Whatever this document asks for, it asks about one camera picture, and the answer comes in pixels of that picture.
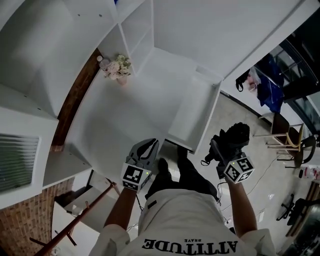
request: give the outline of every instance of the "person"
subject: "person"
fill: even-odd
[[[275,256],[268,229],[257,229],[253,208],[241,183],[229,186],[235,233],[217,209],[217,190],[179,147],[179,182],[161,158],[138,224],[138,237],[126,232],[136,191],[124,188],[106,219],[90,256],[228,255]]]

